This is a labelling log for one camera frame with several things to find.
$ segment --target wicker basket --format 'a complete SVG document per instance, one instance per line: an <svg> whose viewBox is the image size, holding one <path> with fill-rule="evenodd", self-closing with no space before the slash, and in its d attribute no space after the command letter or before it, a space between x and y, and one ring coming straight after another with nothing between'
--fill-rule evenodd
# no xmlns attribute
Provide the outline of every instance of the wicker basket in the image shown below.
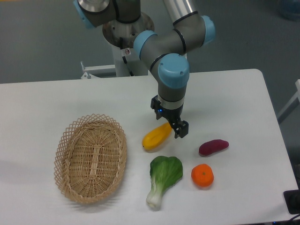
<svg viewBox="0 0 300 225"><path fill-rule="evenodd" d="M55 183L72 201L102 200L118 187L126 152L125 134L117 121L105 115L82 117L63 133L54 162Z"/></svg>

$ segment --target toy vegetable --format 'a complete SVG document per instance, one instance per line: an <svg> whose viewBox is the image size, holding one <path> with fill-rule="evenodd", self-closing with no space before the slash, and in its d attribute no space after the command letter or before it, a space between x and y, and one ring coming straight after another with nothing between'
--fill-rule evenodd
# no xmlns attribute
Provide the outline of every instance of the toy vegetable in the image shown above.
<svg viewBox="0 0 300 225"><path fill-rule="evenodd" d="M169 123L165 123L150 131L142 140L142 146L146 150L151 150L159 146L170 135L172 128Z"/></svg>
<svg viewBox="0 0 300 225"><path fill-rule="evenodd" d="M221 139L212 140L200 146L199 155L207 157L214 153L227 149L228 147L229 143L227 141L223 141Z"/></svg>
<svg viewBox="0 0 300 225"><path fill-rule="evenodd" d="M159 208L164 192L182 178L182 163L176 157L158 156L150 163L151 191L146 202Z"/></svg>

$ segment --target yellow pepper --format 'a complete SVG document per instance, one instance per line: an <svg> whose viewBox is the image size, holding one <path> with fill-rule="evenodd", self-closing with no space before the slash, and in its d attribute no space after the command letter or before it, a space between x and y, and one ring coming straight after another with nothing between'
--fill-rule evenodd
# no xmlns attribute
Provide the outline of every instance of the yellow pepper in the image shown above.
<svg viewBox="0 0 300 225"><path fill-rule="evenodd" d="M169 123L165 123L150 131L142 140L142 146L146 150L152 150L164 142L170 135L172 128Z"/></svg>

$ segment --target cable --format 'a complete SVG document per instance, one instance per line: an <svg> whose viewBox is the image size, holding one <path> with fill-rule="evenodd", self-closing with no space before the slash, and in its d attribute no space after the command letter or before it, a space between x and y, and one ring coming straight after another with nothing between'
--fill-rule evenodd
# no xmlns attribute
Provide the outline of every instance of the cable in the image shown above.
<svg viewBox="0 0 300 225"><path fill-rule="evenodd" d="M298 214L298 215L296 215L296 216L294 216L294 217L290 218L290 220L289 220L289 221L287 221L287 224L288 224L288 225L291 225L291 224L292 224L292 222L293 222L293 220L294 220L295 218L298 218L298 217L300 217L300 214Z"/></svg>

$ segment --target white tabletop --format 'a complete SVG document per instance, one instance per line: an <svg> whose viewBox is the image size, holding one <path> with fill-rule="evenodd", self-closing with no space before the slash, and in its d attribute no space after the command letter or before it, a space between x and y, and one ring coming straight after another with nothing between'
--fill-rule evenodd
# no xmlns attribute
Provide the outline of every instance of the white tabletop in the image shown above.
<svg viewBox="0 0 300 225"><path fill-rule="evenodd" d="M1 225L233 225L292 217L283 192L297 184L260 71L191 74L181 115L189 134L170 136L159 151L147 153L143 136L165 123L150 108L155 95L152 76L1 84ZM81 206L56 187L53 162L65 128L93 113L122 125L127 167L113 196ZM228 141L229 149L200 157L199 146L213 139ZM158 155L177 156L184 175L153 212L145 199L149 164ZM208 190L190 178L202 163L215 175Z"/></svg>

